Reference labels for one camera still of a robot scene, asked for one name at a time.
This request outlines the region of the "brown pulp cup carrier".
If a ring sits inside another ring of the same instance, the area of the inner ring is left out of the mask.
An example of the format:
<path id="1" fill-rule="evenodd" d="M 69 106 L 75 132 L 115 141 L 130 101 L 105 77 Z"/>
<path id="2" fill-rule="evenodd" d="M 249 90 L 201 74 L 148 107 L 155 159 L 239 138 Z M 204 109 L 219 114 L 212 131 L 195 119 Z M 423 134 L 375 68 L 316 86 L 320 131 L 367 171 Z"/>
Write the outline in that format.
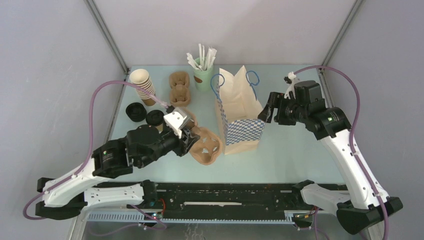
<path id="1" fill-rule="evenodd" d="M 187 108 L 184 107 L 183 110 L 191 117 L 188 123 L 191 133 L 200 137 L 191 147 L 189 153 L 202 165 L 213 164 L 223 151 L 221 139 L 207 127 L 199 127 L 196 116 Z"/>

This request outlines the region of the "blue checkered paper bag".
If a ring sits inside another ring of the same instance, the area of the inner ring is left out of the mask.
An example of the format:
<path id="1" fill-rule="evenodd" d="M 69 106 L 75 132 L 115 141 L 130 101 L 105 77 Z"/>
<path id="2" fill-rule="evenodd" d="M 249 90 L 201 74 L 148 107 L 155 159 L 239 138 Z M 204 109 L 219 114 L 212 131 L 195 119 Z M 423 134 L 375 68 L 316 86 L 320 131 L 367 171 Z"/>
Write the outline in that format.
<path id="1" fill-rule="evenodd" d="M 243 65 L 236 74 L 225 69 L 210 79 L 215 95 L 215 115 L 225 155 L 238 154 L 258 147 L 265 122 L 258 118 L 264 109 L 255 87 L 258 74 Z"/>

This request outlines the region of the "black plastic cup lid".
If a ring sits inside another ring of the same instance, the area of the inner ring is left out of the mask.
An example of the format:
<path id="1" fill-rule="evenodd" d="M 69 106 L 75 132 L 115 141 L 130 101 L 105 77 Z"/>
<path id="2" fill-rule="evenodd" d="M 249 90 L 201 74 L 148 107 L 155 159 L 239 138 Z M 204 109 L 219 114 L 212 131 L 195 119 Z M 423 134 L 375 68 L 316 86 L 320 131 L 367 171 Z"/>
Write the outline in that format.
<path id="1" fill-rule="evenodd" d="M 147 113 L 146 123 L 151 126 L 160 126 L 164 122 L 164 113 L 161 110 L 155 109 Z"/>

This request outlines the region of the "brown paper coffee cup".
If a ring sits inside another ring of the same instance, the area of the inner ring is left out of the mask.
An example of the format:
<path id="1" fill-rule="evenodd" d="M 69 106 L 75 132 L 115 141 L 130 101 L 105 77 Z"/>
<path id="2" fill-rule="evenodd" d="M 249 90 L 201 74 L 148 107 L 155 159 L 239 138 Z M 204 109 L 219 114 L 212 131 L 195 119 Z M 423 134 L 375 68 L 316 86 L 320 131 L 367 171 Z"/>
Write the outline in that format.
<path id="1" fill-rule="evenodd" d="M 159 124 L 159 125 L 157 125 L 157 126 L 155 126 L 156 127 L 156 129 L 159 131 L 159 133 L 161 133 L 162 131 L 163 131 L 163 128 L 164 128 L 164 126 L 163 126 L 163 124 L 161 123 L 161 124 Z"/>

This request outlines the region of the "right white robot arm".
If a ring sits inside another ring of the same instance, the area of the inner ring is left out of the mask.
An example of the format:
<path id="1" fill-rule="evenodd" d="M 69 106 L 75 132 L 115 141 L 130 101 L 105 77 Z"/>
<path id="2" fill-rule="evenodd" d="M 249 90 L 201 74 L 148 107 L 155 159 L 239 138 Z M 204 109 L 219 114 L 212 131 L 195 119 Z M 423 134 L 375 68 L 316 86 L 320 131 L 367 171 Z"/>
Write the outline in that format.
<path id="1" fill-rule="evenodd" d="M 286 92 L 271 92 L 258 118 L 283 126 L 304 124 L 330 152 L 345 182 L 347 195 L 311 180 L 294 185 L 290 201 L 295 208 L 318 207 L 336 216 L 352 235 L 386 222 L 403 208 L 398 197 L 390 196 L 378 184 L 359 151 L 348 118 L 340 108 L 326 106 L 317 82 L 291 81 Z"/>

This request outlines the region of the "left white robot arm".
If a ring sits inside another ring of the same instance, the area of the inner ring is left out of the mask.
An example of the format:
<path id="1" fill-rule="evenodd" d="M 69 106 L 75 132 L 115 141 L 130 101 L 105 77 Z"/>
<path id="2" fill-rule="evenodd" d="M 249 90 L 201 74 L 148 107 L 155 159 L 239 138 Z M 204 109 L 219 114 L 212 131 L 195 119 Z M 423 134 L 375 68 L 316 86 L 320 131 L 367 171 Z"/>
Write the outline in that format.
<path id="1" fill-rule="evenodd" d="M 66 179 L 42 177 L 38 191 L 45 191 L 42 201 L 35 205 L 37 217 L 67 220 L 92 208 L 135 205 L 153 208 L 158 202 L 154 182 L 117 183 L 117 177 L 130 175 L 135 168 L 144 168 L 169 152 L 186 155 L 200 139 L 189 128 L 179 137 L 165 127 L 159 131 L 147 124 L 127 132 L 125 137 L 110 140 L 93 151 L 83 169 Z"/>

